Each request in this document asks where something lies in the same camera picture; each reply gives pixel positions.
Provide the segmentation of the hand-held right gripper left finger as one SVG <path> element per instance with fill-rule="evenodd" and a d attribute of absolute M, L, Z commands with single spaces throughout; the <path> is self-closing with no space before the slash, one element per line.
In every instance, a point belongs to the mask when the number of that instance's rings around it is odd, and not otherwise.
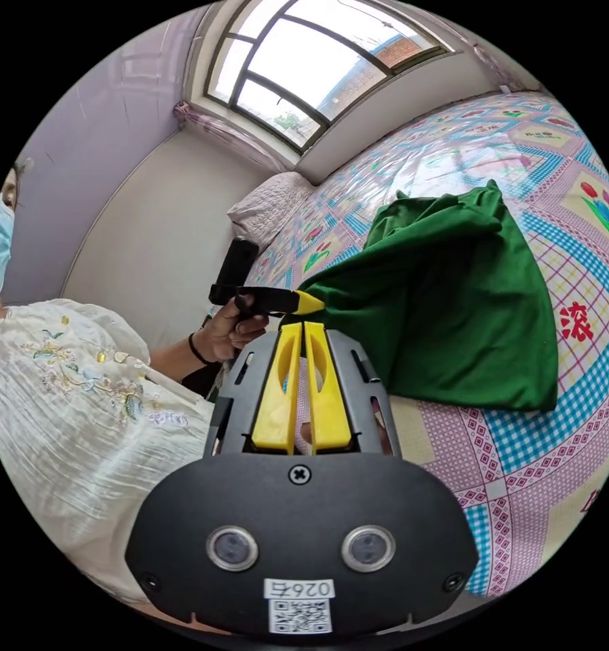
<path fill-rule="evenodd" d="M 261 452 L 293 454 L 298 407 L 302 324 L 275 333 L 251 440 Z"/>

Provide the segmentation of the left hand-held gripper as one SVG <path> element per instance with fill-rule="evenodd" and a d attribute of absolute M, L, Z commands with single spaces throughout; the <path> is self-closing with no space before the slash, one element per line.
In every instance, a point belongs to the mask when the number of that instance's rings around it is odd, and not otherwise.
<path fill-rule="evenodd" d="M 322 300 L 301 290 L 221 283 L 211 286 L 209 300 L 213 305 L 220 307 L 232 301 L 242 317 L 309 315 L 325 308 Z"/>

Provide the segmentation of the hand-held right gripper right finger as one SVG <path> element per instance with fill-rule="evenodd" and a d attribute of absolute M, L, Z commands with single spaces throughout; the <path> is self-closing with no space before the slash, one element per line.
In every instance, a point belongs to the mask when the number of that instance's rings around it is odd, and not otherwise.
<path fill-rule="evenodd" d="M 343 450 L 351 429 L 328 336 L 321 323 L 304 322 L 308 363 L 311 447 L 314 454 Z"/>

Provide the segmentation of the person's left hand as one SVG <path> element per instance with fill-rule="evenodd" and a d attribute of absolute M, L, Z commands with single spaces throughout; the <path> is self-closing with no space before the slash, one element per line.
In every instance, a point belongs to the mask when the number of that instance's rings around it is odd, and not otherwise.
<path fill-rule="evenodd" d="M 231 299 L 200 331 L 192 335 L 193 350 L 202 361 L 230 361 L 237 352 L 266 332 L 269 318 L 266 315 L 252 315 L 252 302 L 251 295 Z"/>

